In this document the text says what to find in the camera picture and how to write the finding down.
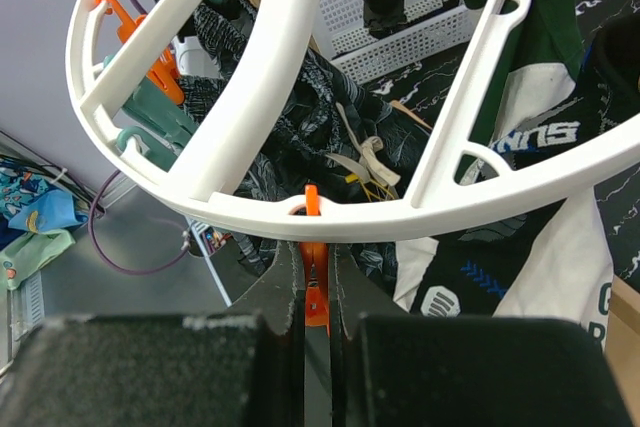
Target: blue stitching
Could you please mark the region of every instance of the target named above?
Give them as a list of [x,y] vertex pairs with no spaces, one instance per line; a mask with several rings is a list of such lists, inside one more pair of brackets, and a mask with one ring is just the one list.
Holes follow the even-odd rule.
[[478,268],[478,265],[467,260],[467,264],[460,268],[460,272],[467,274],[467,277],[471,277],[471,281],[478,284],[478,287],[485,289],[487,294],[496,294],[501,299],[504,298],[508,289],[503,289],[497,280],[492,279],[489,274],[485,274],[484,271]]

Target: blue patterned fabric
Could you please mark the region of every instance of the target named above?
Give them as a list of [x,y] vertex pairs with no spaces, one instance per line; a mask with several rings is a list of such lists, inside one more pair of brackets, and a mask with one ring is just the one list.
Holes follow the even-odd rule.
[[9,220],[50,189],[44,177],[10,161],[0,161],[0,215]]

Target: orange clothespin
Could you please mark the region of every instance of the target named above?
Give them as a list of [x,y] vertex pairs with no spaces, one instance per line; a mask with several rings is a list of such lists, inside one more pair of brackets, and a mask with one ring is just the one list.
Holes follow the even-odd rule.
[[[305,187],[307,215],[320,215],[320,198],[315,185]],[[305,325],[326,326],[329,332],[329,247],[322,242],[301,242],[300,253],[304,261],[307,297]],[[311,268],[315,267],[315,278]]]
[[[111,15],[115,12],[120,19],[121,25],[118,27],[117,33],[118,38],[123,44],[129,40],[129,37],[133,35],[138,26],[146,18],[146,15],[141,15],[136,20],[133,20],[118,0],[96,0],[96,2],[98,4],[100,2],[107,2],[109,4],[107,14]],[[156,87],[164,92],[173,103],[180,105],[184,102],[184,92],[176,82],[180,77],[180,73],[178,72],[178,66],[169,48],[166,48],[161,57],[153,63],[151,70],[147,73],[147,77]]]

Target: black patterned fabric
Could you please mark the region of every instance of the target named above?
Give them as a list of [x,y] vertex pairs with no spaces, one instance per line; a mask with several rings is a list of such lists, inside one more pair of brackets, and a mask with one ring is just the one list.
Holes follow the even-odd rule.
[[[218,64],[222,79],[183,76],[184,111],[201,122],[233,74],[251,32],[256,11],[247,0],[225,0],[215,9],[201,4],[194,14],[203,48]],[[367,92],[329,62],[308,50],[282,115],[251,165],[235,195],[278,201],[304,192],[307,183],[320,195],[340,203],[366,202],[350,174],[327,158],[340,154],[358,161],[360,154],[349,139],[336,103],[344,107],[350,128],[360,142],[379,137],[384,149],[377,152],[382,164],[400,176],[395,186],[402,196],[429,138],[429,132],[410,116]],[[260,257],[269,265],[276,241],[254,239]],[[392,291],[396,260],[393,243],[353,245],[352,253],[362,270]]]

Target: white plastic frame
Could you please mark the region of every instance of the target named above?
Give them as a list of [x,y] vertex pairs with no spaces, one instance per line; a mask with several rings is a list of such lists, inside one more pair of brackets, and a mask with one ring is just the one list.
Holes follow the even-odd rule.
[[[401,200],[340,205],[321,200],[322,215],[290,215],[304,197],[260,202],[231,194],[271,131],[298,74],[319,0],[262,0],[245,53],[193,139],[168,172],[139,153],[124,153],[112,118],[199,0],[160,0],[96,79],[93,50],[106,6],[78,0],[67,40],[66,69],[73,108],[100,152],[140,187],[171,208],[210,225],[295,241],[376,242],[435,235],[506,218],[605,180],[640,159],[640,116],[546,162],[514,172],[468,136],[509,32],[530,0],[499,15],[505,0],[488,0],[458,75]],[[454,180],[462,154],[499,174],[479,184]]]

